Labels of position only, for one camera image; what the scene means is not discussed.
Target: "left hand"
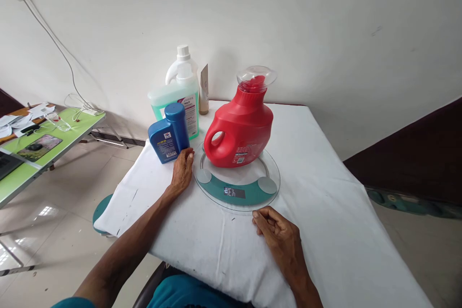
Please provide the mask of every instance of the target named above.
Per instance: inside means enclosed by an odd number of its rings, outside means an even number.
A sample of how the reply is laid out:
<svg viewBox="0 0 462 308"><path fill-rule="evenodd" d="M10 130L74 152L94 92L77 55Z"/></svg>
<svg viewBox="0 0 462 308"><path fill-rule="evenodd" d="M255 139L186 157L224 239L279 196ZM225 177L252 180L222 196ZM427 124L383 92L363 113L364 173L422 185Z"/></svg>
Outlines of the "left hand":
<svg viewBox="0 0 462 308"><path fill-rule="evenodd" d="M170 188L178 195L185 191L191 181L193 161L194 150L192 148L183 149L175 161Z"/></svg>

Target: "laptop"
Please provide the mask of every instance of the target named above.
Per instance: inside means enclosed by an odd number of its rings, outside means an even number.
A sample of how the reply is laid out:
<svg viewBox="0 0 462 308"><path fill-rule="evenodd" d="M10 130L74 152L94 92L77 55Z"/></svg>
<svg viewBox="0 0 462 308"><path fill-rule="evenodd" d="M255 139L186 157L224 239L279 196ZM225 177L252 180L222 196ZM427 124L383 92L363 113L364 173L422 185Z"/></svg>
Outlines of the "laptop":
<svg viewBox="0 0 462 308"><path fill-rule="evenodd" d="M8 176L23 162L14 156L0 152L0 180Z"/></svg>

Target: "white tablecloth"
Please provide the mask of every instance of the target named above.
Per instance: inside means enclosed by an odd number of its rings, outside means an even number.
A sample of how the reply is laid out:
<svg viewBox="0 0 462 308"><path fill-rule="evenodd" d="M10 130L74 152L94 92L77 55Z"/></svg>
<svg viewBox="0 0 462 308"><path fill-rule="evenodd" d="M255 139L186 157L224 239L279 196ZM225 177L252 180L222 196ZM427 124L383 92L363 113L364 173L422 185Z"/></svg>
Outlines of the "white tablecloth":
<svg viewBox="0 0 462 308"><path fill-rule="evenodd" d="M203 141L215 111L200 116ZM271 205L300 228L305 259L324 307L431 307L399 256L363 186L345 168L304 106L268 104L274 121L266 147L281 173ZM164 192L173 162L160 164L147 141L95 227L120 236ZM295 307L250 213L225 210L196 182L176 201L151 253L256 307Z"/></svg>

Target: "red detergent bottle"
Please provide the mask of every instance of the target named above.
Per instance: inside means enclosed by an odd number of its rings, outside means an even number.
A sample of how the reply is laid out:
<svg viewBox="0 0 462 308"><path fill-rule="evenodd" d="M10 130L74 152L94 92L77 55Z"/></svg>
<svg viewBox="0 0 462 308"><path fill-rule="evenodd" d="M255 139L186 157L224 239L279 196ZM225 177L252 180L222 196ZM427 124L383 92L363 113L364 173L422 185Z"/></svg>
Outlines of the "red detergent bottle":
<svg viewBox="0 0 462 308"><path fill-rule="evenodd" d="M239 86L230 103L216 112L204 140L207 158L216 167L250 164L265 149L273 113L263 104L268 85L276 72L264 66L251 66L237 75Z"/></svg>

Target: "mouse pad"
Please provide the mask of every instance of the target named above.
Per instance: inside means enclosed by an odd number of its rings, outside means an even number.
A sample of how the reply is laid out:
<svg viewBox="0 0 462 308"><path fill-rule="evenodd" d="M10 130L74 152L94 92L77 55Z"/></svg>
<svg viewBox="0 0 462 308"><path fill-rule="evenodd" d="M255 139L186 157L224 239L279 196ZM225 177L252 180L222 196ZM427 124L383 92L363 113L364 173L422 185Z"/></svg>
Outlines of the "mouse pad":
<svg viewBox="0 0 462 308"><path fill-rule="evenodd" d="M60 144L63 140L53 137L51 135L43 135L35 142L29 144L26 148L18 151L18 155L22 156L24 159L27 159L32 162L36 162L51 149ZM40 149L32 150L34 147L40 147Z"/></svg>

